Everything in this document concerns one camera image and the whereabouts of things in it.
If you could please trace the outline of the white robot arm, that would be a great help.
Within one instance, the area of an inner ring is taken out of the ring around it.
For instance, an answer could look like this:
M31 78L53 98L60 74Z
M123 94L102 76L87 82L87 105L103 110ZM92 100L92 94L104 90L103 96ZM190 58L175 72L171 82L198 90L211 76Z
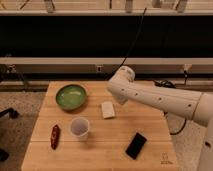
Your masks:
M122 66L109 79L107 89L120 104L137 101L204 126L206 134L197 171L213 171L213 94L137 84L134 79L135 72Z

